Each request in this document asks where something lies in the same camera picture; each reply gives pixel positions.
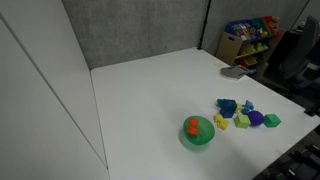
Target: green block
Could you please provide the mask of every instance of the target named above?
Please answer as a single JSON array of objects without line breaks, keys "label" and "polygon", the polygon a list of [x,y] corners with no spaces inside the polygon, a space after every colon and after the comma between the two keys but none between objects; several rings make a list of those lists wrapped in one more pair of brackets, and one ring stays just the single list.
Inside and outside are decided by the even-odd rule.
[{"label": "green block", "polygon": [[238,114],[238,116],[234,119],[237,128],[247,129],[251,122],[247,115]]},{"label": "green block", "polygon": [[281,120],[275,114],[266,114],[264,116],[264,122],[263,123],[268,128],[273,128],[273,127],[277,127],[281,123]]}]

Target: wooden shelf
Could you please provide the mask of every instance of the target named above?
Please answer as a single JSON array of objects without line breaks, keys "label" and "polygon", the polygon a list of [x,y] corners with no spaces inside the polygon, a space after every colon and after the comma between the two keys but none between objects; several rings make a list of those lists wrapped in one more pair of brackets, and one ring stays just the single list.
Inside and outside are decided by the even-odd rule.
[{"label": "wooden shelf", "polygon": [[267,49],[264,49],[262,51],[256,51],[256,52],[253,52],[253,53],[248,53],[248,54],[244,54],[244,55],[241,55],[241,56],[236,56],[236,59],[240,59],[240,58],[244,58],[244,57],[248,57],[248,56],[252,56],[252,55],[255,55],[255,54],[258,54],[258,53],[261,53],[261,52],[264,52],[266,50],[268,50],[269,48]]}]

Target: white tabletop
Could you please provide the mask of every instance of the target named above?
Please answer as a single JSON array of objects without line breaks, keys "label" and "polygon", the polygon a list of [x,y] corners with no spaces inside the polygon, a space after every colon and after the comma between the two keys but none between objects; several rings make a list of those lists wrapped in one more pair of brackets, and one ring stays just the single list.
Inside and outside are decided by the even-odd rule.
[{"label": "white tabletop", "polygon": [[[318,117],[256,81],[220,76],[224,63],[195,48],[97,68],[92,78],[111,180],[250,179],[314,129]],[[219,98],[250,100],[277,114],[277,128],[222,131],[212,121]],[[182,133],[191,115],[208,118],[216,135],[193,146]]]}]

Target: gray wall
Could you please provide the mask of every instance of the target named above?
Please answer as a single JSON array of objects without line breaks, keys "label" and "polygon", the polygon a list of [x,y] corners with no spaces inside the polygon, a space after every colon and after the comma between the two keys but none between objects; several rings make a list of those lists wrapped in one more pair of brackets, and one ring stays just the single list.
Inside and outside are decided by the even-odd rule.
[{"label": "gray wall", "polygon": [[[198,44],[208,0],[63,0],[90,69]],[[214,54],[227,22],[279,16],[290,28],[308,0],[213,0],[203,47]]]}]

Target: white wall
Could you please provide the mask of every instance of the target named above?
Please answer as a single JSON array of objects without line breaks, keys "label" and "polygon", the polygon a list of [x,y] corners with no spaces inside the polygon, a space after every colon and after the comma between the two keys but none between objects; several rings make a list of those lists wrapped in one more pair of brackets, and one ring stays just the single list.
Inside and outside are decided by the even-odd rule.
[{"label": "white wall", "polygon": [[60,0],[0,0],[0,12],[105,161],[90,72]]},{"label": "white wall", "polygon": [[0,20],[0,179],[108,180],[108,170]]},{"label": "white wall", "polygon": [[320,1],[310,0],[309,4],[305,7],[297,21],[295,22],[293,28],[297,28],[302,22],[306,22],[307,17],[311,15],[318,21],[320,20]]}]

